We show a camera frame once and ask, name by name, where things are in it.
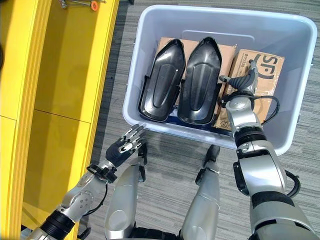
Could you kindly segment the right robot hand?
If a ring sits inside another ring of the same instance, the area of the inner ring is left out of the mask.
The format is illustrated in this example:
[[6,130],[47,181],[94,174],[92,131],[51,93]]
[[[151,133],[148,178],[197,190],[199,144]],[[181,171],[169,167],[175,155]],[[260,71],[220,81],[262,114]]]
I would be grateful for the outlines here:
[[244,91],[254,95],[258,86],[259,73],[256,62],[251,59],[249,60],[249,63],[250,66],[247,75],[238,77],[228,77],[225,75],[221,75],[218,77],[218,79],[223,83],[227,83],[232,88],[238,91]]

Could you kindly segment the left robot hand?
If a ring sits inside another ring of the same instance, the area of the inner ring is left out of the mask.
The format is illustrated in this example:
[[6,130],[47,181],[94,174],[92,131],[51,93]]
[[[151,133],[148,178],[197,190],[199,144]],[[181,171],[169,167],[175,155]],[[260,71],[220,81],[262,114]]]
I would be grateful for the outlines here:
[[121,166],[144,143],[144,126],[132,125],[106,150],[105,158],[115,167]]

